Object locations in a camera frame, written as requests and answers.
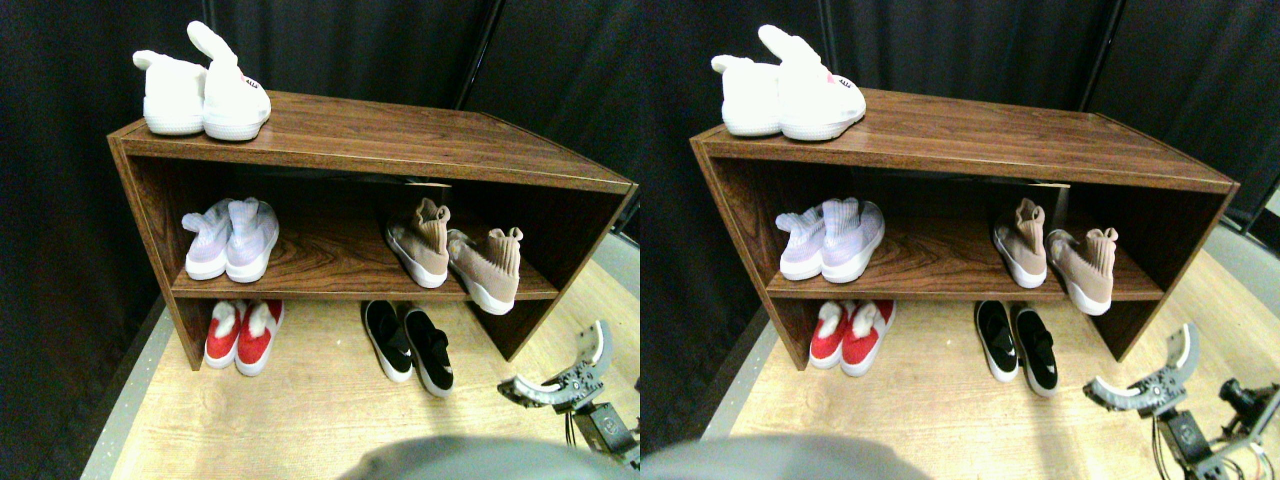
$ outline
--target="wooden shelf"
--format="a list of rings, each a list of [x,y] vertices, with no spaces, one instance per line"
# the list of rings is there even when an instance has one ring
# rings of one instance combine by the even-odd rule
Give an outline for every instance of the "wooden shelf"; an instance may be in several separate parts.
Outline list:
[[[1039,288],[1014,283],[1000,252],[991,242],[987,223],[968,219],[887,219],[884,241],[863,276],[835,284],[822,275],[791,282],[774,275],[767,288],[774,298],[876,298],[876,300],[1021,300],[1052,301],[1066,293],[1050,275]],[[1087,229],[1069,228],[1075,236]],[[1160,300],[1165,292],[1116,250],[1112,300]]]
[[[488,230],[479,224],[449,227],[472,238]],[[183,270],[173,283],[173,294],[179,298],[470,300],[452,270],[438,288],[413,283],[383,241],[376,220],[307,216],[280,219],[280,239],[262,279],[236,283],[221,275],[192,280]],[[529,261],[520,264],[517,301],[549,300],[557,294],[559,289]]]

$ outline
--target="red shoe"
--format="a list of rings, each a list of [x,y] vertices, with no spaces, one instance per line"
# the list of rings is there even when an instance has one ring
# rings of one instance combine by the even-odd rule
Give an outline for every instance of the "red shoe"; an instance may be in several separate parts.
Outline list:
[[[239,326],[244,323],[244,301],[219,301],[214,306],[214,317],[209,321],[209,337],[205,338],[205,365],[225,369],[236,360],[236,344],[239,339]]]
[[[863,376],[872,369],[876,361],[876,352],[888,328],[893,325],[893,316],[897,315],[897,302],[892,300],[877,300],[865,302],[858,308],[849,329],[849,335],[841,342],[840,370],[849,376]]]
[[[253,312],[246,317],[236,353],[236,370],[256,376],[262,372],[271,355],[271,340],[284,321],[284,303],[279,300],[261,301],[253,305]]]
[[[809,365],[814,367],[827,370],[840,362],[840,344],[849,334],[854,316],[854,303],[842,303],[827,301],[818,310],[818,328],[813,330],[813,340],[809,342]]]

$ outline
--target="shoe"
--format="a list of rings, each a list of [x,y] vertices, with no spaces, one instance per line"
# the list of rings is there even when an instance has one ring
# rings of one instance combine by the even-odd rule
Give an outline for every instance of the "shoe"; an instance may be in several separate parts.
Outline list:
[[[1027,361],[1027,384],[1041,397],[1057,393],[1057,361],[1053,358],[1053,335],[1044,321],[1032,308],[1021,308],[1014,315],[1018,349]]]
[[[728,133],[759,137],[782,132],[778,124],[778,65],[732,55],[712,59],[724,84],[721,116]]]
[[[782,214],[773,223],[778,225],[780,230],[791,233],[778,262],[782,278],[805,280],[820,274],[822,242],[826,238],[822,209],[809,209],[804,215]]]
[[[512,228],[489,230],[483,243],[475,243],[460,230],[449,230],[449,266],[467,287],[480,310],[504,315],[516,306],[520,285],[520,241],[525,234]]]
[[[1044,209],[1029,198],[1012,215],[996,221],[991,232],[996,250],[1005,259],[1009,275],[1021,288],[1036,288],[1048,276],[1044,256]]]
[[[196,233],[191,250],[187,250],[187,276],[192,280],[207,280],[227,271],[227,243],[232,238],[232,221],[227,206],[230,202],[230,198],[223,198],[204,215],[182,216],[182,228]]]
[[[422,288],[439,287],[449,274],[448,221],[449,207],[422,198],[412,216],[387,223],[387,246]]]
[[[214,317],[209,321],[209,337],[205,338],[205,365],[225,369],[236,361],[236,347],[239,343],[239,330],[244,324],[244,301],[219,301],[214,305]]]
[[[867,264],[884,239],[884,214],[872,202],[858,198],[822,202],[826,232],[822,244],[822,276],[831,283],[849,283],[863,276]]]
[[[248,321],[241,329],[239,344],[236,348],[236,370],[247,376],[262,372],[282,323],[284,323],[284,302],[265,300],[253,306]]]
[[[840,346],[840,370],[849,376],[863,376],[872,369],[876,352],[879,352],[897,317],[897,302],[877,300],[863,303],[849,325],[849,334]]]
[[[227,46],[227,41],[204,23],[187,24],[187,36],[201,52],[209,56],[205,76],[205,104],[202,123],[210,137],[227,141],[246,141],[271,116],[271,99],[266,90],[239,69],[239,59]]]
[[[782,134],[803,141],[840,137],[863,119],[867,99],[854,82],[833,76],[804,38],[774,26],[763,26],[760,41],[782,64],[778,65],[778,105]]]
[[[404,325],[396,317],[396,307],[385,300],[375,300],[365,303],[364,314],[365,334],[374,342],[383,372],[396,383],[408,380],[413,376],[413,353]]]
[[[818,310],[818,328],[809,342],[809,365],[827,370],[840,362],[840,346],[849,333],[855,311],[854,302],[827,301]]]
[[[422,308],[406,305],[399,308],[408,346],[417,364],[417,376],[433,396],[444,398],[453,393],[453,366],[449,365],[449,338],[435,328]]]
[[[1102,315],[1111,308],[1111,288],[1115,284],[1112,269],[1116,262],[1116,241],[1120,234],[1114,228],[1106,232],[1092,229],[1084,236],[1084,251],[1076,252],[1079,242],[1065,230],[1048,234],[1048,256],[1053,269],[1066,282],[1066,294],[1085,315]]]
[[[280,220],[266,202],[248,197],[227,205],[232,219],[232,238],[227,243],[227,276],[232,282],[252,283],[266,273],[271,248],[280,238]]]
[[[147,73],[142,118],[156,134],[192,134],[205,129],[205,70],[151,50],[133,52],[133,65]]]
[[[991,300],[978,302],[973,321],[978,325],[978,338],[983,352],[987,352],[991,375],[998,381],[1014,381],[1018,376],[1018,351],[1005,305]]]

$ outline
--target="shelf top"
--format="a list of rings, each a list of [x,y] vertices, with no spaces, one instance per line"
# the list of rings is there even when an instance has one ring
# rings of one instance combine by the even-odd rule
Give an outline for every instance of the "shelf top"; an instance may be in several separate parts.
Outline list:
[[[125,155],[440,177],[625,195],[617,173],[488,114],[269,92],[257,138],[157,136],[142,120],[111,133]]]
[[[1226,175],[1101,114],[861,90],[867,116],[829,142],[691,140],[707,156],[842,164],[1228,193]]]

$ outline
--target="black backdrop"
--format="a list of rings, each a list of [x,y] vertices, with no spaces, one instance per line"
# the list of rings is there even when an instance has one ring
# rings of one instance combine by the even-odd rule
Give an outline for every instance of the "black backdrop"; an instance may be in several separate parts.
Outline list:
[[[140,115],[142,74],[128,55],[151,47],[201,59],[183,26],[206,15],[269,88],[453,105],[488,3],[351,5],[0,4],[6,474],[28,476],[60,426],[109,393],[102,381],[156,294],[104,140]],[[723,393],[717,372],[736,367],[724,358],[759,306],[687,143],[719,123],[713,55],[774,61],[755,38],[759,24],[774,23],[809,38],[836,73],[864,87],[1071,109],[1112,5],[512,0],[466,108],[641,183],[645,220],[628,230],[645,250],[640,389],[653,451],[700,434],[705,406]],[[1267,128],[1276,109],[1239,99],[1276,101],[1275,12],[1160,5],[1129,1],[1092,108],[1228,174],[1274,172],[1276,134]],[[1234,115],[1213,118],[1222,113]],[[1206,118],[1252,128],[1233,133]],[[1252,179],[1236,179],[1252,188]]]

